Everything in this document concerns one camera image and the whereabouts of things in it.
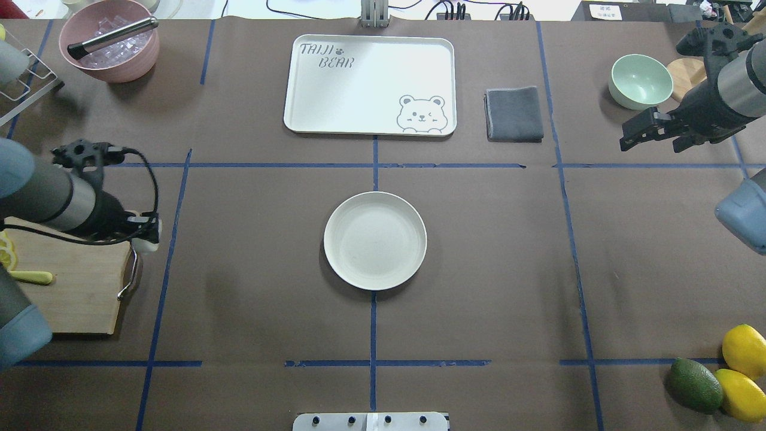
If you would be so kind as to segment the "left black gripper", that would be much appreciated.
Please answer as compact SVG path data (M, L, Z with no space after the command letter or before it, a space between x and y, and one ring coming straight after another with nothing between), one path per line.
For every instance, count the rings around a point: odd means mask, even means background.
M132 244L158 245L159 230L136 232L136 225L146 227L154 224L161 224L157 213L127 212L112 194L99 191L93 211L84 224L84 238L99 242L125 238Z

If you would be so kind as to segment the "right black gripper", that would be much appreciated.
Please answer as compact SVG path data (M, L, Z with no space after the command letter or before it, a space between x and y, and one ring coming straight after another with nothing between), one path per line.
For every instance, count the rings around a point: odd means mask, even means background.
M725 103L718 90L692 90L668 114L659 110L643 110L623 123L620 150L629 151L643 142L669 139L670 135L664 128L672 119L675 153L681 153L693 145L722 142L749 123L748 117Z

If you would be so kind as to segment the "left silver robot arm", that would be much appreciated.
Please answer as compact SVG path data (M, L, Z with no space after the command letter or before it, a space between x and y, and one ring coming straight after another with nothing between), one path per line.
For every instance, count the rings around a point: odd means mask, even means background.
M48 162L2 139L2 369L54 335L113 335L134 284L138 254L156 251L159 188L132 212L104 190L106 166L138 151L79 139Z

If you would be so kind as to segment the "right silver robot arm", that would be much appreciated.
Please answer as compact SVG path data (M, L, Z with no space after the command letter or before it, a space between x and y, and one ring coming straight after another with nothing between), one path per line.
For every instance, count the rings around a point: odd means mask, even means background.
M679 54L703 58L706 78L689 90L676 109L663 114L656 107L627 120L620 139L622 151L649 140L673 140L676 153L708 142L717 144L764 117L765 42L733 25L697 28L676 46ZM758 254L765 249L764 171L725 197L716 218Z

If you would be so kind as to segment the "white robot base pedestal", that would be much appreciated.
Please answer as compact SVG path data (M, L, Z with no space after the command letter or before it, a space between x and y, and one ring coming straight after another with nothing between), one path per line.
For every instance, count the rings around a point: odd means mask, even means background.
M325 412L300 414L293 430L450 430L442 412Z

